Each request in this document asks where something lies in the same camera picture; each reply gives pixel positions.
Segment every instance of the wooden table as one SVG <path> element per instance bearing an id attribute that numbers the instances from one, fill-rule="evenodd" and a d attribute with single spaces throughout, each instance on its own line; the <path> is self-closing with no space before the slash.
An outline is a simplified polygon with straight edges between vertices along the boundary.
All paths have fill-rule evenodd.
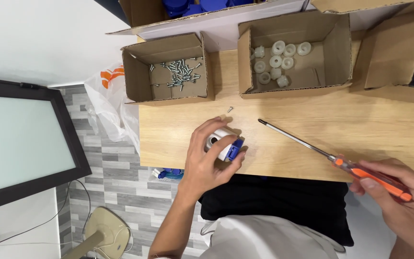
<path id="1" fill-rule="evenodd" d="M 358 44 L 353 42 L 354 54 Z M 353 161 L 395 157 L 414 169 L 413 103 L 364 97 L 347 89 L 318 97 L 243 100 L 238 95 L 237 51 L 210 53 L 210 59 L 215 101 L 139 106 L 141 165 L 184 168 L 192 131 L 223 115 L 248 147 L 241 174 L 352 181 L 325 157 L 265 127 L 258 118 Z M 234 109 L 226 114 L 230 106 Z"/>

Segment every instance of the white plastic housing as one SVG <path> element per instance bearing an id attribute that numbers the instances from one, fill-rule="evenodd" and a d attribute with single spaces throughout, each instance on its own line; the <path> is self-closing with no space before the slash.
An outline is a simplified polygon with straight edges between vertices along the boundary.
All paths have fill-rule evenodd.
<path id="1" fill-rule="evenodd" d="M 271 73 L 270 74 L 271 74 L 271 79 L 276 80 L 276 79 L 281 77 L 282 70 L 281 70 L 281 68 L 271 68 Z"/>
<path id="2" fill-rule="evenodd" d="M 259 46 L 255 49 L 255 57 L 261 59 L 265 56 L 265 48 L 263 46 Z"/>
<path id="3" fill-rule="evenodd" d="M 235 133 L 225 128 L 219 128 L 218 130 L 210 134 L 204 146 L 205 152 L 209 151 L 209 149 L 212 147 L 212 145 L 215 142 L 219 141 L 220 139 L 222 139 L 224 136 L 227 136 L 227 135 L 235 135 Z M 220 154 L 218 155 L 218 159 L 220 159 L 221 161 L 225 161 L 230 148 L 231 148 L 231 144 L 229 144 L 225 149 L 223 149 L 220 152 Z"/>
<path id="4" fill-rule="evenodd" d="M 255 50 L 253 48 L 250 48 L 250 60 L 255 58 Z"/>
<path id="5" fill-rule="evenodd" d="M 282 65 L 282 58 L 278 55 L 272 56 L 269 60 L 269 65 L 271 65 L 273 68 L 280 67 Z"/>
<path id="6" fill-rule="evenodd" d="M 282 66 L 283 69 L 290 69 L 293 67 L 293 58 L 284 58 L 282 60 Z"/>
<path id="7" fill-rule="evenodd" d="M 309 51 L 311 51 L 311 44 L 309 42 L 305 41 L 302 44 L 298 45 L 298 55 L 306 56 Z"/>
<path id="8" fill-rule="evenodd" d="M 267 84 L 269 81 L 271 81 L 271 75 L 268 72 L 258 75 L 258 82 L 260 82 L 260 84 Z"/>
<path id="9" fill-rule="evenodd" d="M 288 44 L 287 46 L 285 46 L 284 56 L 293 57 L 295 53 L 296 53 L 296 47 L 294 44 Z"/>
<path id="10" fill-rule="evenodd" d="M 253 66 L 256 73 L 263 73 L 265 71 L 266 64 L 264 61 L 257 61 Z"/>
<path id="11" fill-rule="evenodd" d="M 276 80 L 276 82 L 279 85 L 279 87 L 288 86 L 288 78 L 287 78 L 287 76 L 281 76 L 280 78 L 278 78 Z"/>
<path id="12" fill-rule="evenodd" d="M 285 50 L 285 43 L 283 41 L 276 41 L 272 44 L 271 52 L 274 55 L 280 55 Z"/>

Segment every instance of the white plastic bag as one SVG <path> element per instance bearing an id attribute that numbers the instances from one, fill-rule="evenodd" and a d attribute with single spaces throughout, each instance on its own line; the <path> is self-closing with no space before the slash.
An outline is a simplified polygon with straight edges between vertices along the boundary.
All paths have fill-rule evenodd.
<path id="1" fill-rule="evenodd" d="M 140 155 L 138 105 L 126 95 L 124 67 L 116 63 L 84 82 L 91 105 L 89 124 L 96 135 L 108 136 L 113 142 L 128 141 Z"/>

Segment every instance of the right hand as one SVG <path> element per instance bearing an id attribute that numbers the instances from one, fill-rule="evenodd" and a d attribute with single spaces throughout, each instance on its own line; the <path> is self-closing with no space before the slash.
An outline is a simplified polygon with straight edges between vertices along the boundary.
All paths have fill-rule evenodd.
<path id="1" fill-rule="evenodd" d="M 382 185 L 368 177 L 354 180 L 349 189 L 358 195 L 364 195 L 367 192 L 383 210 L 383 218 L 389 228 L 407 244 L 414 247 L 414 171 L 397 159 L 360 161 L 359 164 L 397 177 L 409 187 L 413 199 L 406 203 L 395 201 Z"/>

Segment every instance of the left hand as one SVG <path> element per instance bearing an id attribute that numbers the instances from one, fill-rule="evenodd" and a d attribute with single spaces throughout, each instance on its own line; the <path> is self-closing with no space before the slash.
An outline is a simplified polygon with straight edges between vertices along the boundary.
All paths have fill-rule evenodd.
<path id="1" fill-rule="evenodd" d="M 184 166 L 184 176 L 178 185 L 178 192 L 193 199 L 194 202 L 204 192 L 227 183 L 242 166 L 245 151 L 239 152 L 231 164 L 223 170 L 215 168 L 213 165 L 220 152 L 237 140 L 236 135 L 225 136 L 215 142 L 208 152 L 204 151 L 204 145 L 210 134 L 226 126 L 226 124 L 226 121 L 216 117 L 204 122 L 191 135 Z"/>

